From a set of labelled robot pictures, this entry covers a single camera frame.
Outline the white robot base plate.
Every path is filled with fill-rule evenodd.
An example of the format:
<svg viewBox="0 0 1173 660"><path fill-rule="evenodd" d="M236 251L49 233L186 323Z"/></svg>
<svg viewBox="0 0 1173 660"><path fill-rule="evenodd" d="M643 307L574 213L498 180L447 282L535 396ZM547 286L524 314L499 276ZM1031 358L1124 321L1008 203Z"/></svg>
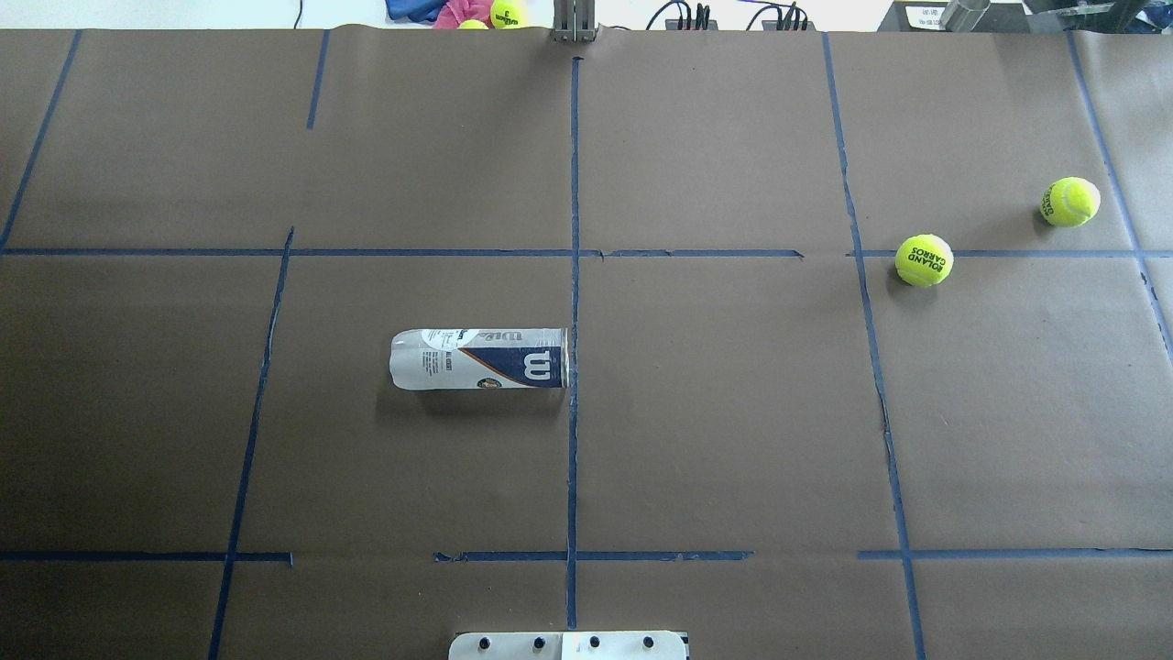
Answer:
<svg viewBox="0 0 1173 660"><path fill-rule="evenodd" d="M461 633L449 659L690 659L686 634L667 630Z"/></svg>

